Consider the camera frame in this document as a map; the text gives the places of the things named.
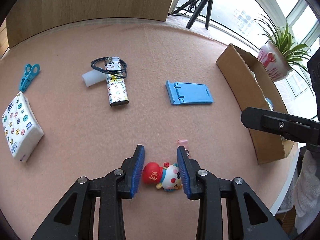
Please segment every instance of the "white tissue package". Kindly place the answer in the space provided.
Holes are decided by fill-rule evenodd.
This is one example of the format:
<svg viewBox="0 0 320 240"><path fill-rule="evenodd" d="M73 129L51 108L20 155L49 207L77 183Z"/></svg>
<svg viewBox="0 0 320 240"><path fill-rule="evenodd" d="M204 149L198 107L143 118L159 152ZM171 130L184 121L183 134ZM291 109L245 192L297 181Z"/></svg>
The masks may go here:
<svg viewBox="0 0 320 240"><path fill-rule="evenodd" d="M5 110L2 124L12 156L26 162L43 136L43 131L22 92L17 94Z"/></svg>

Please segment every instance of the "toy figurine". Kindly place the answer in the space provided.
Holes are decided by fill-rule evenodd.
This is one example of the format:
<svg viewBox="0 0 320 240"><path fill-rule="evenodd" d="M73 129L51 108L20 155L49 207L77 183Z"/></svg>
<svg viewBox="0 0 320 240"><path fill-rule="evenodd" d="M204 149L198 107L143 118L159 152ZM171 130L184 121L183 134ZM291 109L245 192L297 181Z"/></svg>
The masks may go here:
<svg viewBox="0 0 320 240"><path fill-rule="evenodd" d="M157 184L156 188L163 188L165 191L182 188L177 163L173 165L164 163L163 167L160 167L157 163L148 163L143 169L142 180L147 184Z"/></svg>

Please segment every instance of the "teal clothespin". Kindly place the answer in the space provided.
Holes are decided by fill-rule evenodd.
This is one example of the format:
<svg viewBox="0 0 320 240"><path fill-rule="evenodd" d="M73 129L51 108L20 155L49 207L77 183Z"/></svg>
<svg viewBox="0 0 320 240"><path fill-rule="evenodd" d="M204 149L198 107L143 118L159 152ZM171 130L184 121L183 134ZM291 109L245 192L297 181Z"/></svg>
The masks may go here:
<svg viewBox="0 0 320 240"><path fill-rule="evenodd" d="M21 78L19 90L21 92L25 92L30 85L31 81L35 78L36 75L38 75L40 72L40 65L34 64L31 66L30 64L27 64L24 67L24 74Z"/></svg>

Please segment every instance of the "red hat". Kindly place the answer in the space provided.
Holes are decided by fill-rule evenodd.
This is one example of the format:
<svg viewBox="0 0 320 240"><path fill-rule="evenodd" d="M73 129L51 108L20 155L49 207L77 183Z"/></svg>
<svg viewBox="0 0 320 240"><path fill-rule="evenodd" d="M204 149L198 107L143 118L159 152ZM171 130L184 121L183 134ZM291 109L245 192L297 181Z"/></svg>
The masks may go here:
<svg viewBox="0 0 320 240"><path fill-rule="evenodd" d="M158 163L148 163L142 172L142 181L144 183L158 184L162 178L163 168Z"/></svg>

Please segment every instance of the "silver screw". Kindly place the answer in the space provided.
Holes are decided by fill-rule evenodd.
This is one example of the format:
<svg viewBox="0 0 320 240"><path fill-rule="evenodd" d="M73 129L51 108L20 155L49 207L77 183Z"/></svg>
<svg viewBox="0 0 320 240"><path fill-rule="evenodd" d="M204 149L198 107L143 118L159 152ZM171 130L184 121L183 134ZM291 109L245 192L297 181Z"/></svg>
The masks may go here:
<svg viewBox="0 0 320 240"><path fill-rule="evenodd" d="M242 178L235 178L235 183L241 185L243 183L243 179Z"/></svg>
<svg viewBox="0 0 320 240"><path fill-rule="evenodd" d="M116 169L114 172L114 175L122 175L123 174L123 170L121 170L121 169Z"/></svg>
<svg viewBox="0 0 320 240"><path fill-rule="evenodd" d="M80 184L84 184L84 183L87 182L87 178L86 178L86 177L80 177L80 178L78 179L78 182L79 182Z"/></svg>
<svg viewBox="0 0 320 240"><path fill-rule="evenodd" d="M208 174L208 172L207 172L206 170L199 170L199 171L198 171L198 174L199 174L200 176L206 176L206 175Z"/></svg>
<svg viewBox="0 0 320 240"><path fill-rule="evenodd" d="M279 128L282 129L284 127L284 123L283 122L279 122Z"/></svg>

